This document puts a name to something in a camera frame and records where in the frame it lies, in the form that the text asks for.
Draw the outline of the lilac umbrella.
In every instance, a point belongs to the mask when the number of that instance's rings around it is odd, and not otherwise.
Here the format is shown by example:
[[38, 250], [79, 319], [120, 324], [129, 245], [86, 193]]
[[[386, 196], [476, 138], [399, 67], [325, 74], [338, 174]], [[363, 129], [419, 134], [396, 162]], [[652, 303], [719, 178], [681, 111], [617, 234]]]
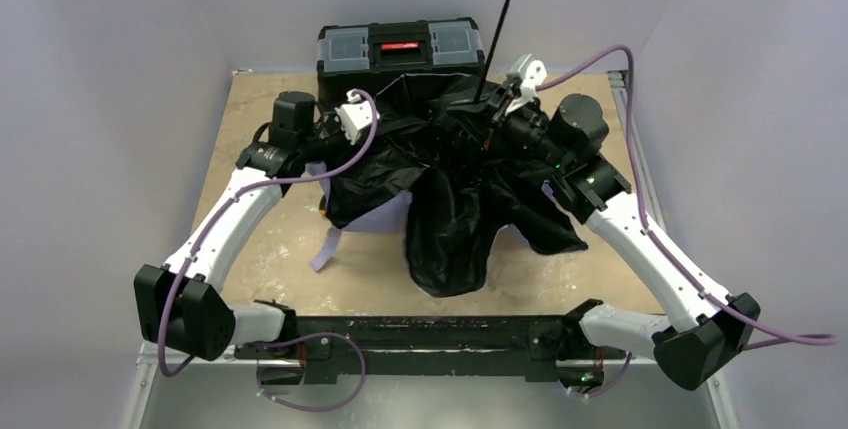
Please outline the lilac umbrella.
[[403, 224], [410, 277], [434, 297], [481, 289], [506, 227], [542, 255], [586, 248], [542, 192], [546, 166], [484, 148], [479, 134], [492, 115], [484, 99], [493, 85], [482, 74], [405, 74], [370, 94], [380, 114], [374, 142], [329, 180], [322, 204], [335, 231]]

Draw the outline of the black plastic toolbox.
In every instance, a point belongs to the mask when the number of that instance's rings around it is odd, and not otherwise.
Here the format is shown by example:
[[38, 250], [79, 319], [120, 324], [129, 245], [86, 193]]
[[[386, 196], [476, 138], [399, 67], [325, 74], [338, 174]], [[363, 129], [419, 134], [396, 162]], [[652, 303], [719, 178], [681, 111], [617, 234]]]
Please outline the black plastic toolbox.
[[335, 104], [350, 89], [372, 96], [405, 74], [479, 76], [485, 49], [471, 17], [325, 26], [317, 38], [317, 99]]

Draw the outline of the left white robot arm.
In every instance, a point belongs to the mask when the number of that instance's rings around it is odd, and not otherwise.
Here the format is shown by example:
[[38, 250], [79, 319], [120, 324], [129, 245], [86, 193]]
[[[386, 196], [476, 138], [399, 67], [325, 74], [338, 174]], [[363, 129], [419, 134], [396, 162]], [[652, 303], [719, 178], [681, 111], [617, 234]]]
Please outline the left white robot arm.
[[305, 92], [279, 94], [270, 121], [242, 150], [218, 200], [187, 240], [158, 265], [143, 265], [133, 290], [143, 338], [155, 345], [160, 371], [174, 377], [195, 359], [214, 361], [238, 345], [286, 347], [285, 305], [231, 305], [221, 291], [262, 220], [294, 185], [325, 181], [357, 164], [370, 149], [380, 115], [360, 89], [317, 118]]

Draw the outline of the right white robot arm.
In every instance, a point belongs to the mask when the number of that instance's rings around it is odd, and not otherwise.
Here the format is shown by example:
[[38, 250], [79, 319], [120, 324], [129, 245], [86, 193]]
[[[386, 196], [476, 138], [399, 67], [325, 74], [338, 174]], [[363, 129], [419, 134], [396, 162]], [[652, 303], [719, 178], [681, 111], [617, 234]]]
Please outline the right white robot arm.
[[600, 152], [609, 133], [597, 101], [583, 94], [561, 100], [552, 116], [540, 108], [531, 81], [508, 77], [489, 96], [494, 110], [484, 138], [503, 150], [551, 168], [549, 193], [580, 224], [604, 240], [660, 303], [663, 314], [626, 311], [593, 302], [576, 314], [578, 340], [653, 360], [678, 387], [693, 391], [738, 356], [761, 309], [747, 293], [732, 295], [651, 225], [628, 180]]

